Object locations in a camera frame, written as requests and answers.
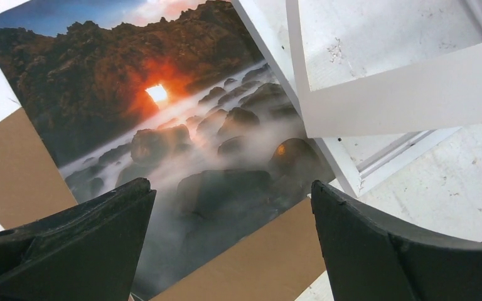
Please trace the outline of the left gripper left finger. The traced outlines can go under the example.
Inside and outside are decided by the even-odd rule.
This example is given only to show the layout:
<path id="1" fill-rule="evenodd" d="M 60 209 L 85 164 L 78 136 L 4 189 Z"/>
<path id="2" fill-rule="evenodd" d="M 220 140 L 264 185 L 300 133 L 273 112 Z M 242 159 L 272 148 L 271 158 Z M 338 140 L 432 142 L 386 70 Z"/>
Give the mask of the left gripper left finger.
<path id="1" fill-rule="evenodd" d="M 155 197 L 137 178 L 0 231 L 0 300 L 127 300 Z"/>

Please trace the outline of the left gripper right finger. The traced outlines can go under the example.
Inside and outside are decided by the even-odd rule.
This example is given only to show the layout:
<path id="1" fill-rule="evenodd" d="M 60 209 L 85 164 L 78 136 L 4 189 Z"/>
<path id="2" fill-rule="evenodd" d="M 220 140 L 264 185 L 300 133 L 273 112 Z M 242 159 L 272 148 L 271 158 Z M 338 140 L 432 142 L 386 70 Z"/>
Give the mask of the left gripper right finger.
<path id="1" fill-rule="evenodd" d="M 314 181 L 335 300 L 482 300 L 482 242 L 421 228 Z"/>

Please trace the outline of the white brown backing board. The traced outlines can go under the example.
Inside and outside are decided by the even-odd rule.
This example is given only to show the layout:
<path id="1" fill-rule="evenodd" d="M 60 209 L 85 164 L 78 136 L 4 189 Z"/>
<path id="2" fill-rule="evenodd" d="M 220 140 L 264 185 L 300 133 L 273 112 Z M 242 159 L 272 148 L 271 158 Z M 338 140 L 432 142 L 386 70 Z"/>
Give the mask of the white brown backing board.
<path id="1" fill-rule="evenodd" d="M 198 173 L 168 162 L 138 264 L 144 300 L 295 300 L 326 270 L 311 201 L 255 192 L 257 179 Z M 12 228 L 76 205 L 24 110 L 0 121 L 0 225 Z"/>

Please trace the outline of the white picture frame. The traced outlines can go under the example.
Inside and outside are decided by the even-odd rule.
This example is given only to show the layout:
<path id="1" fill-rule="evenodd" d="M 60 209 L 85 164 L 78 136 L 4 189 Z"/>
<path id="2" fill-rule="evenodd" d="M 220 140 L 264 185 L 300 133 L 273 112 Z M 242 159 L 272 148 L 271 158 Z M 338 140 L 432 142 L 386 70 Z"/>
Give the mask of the white picture frame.
<path id="1" fill-rule="evenodd" d="M 233 5 L 302 117 L 292 65 L 286 2 L 234 1 Z M 399 134 L 311 138 L 322 148 L 344 191 L 359 197 L 462 126 Z"/>

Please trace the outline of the landscape sunset photo print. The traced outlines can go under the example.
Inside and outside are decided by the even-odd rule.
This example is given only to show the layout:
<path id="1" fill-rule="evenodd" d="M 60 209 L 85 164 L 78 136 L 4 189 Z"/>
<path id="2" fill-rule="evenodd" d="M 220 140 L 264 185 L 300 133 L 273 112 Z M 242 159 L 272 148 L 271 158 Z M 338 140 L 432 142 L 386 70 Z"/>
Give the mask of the landscape sunset photo print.
<path id="1" fill-rule="evenodd" d="M 28 1 L 0 69 L 78 203 L 143 177 L 153 298 L 334 176 L 230 1 Z"/>

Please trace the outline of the white paper mat border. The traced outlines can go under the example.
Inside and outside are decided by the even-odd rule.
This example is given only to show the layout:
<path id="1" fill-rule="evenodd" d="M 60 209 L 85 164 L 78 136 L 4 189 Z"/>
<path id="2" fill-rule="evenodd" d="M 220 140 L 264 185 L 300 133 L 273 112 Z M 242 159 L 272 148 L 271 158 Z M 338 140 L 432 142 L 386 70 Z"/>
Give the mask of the white paper mat border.
<path id="1" fill-rule="evenodd" d="M 482 123 L 482 1 L 287 1 L 309 137 Z"/>

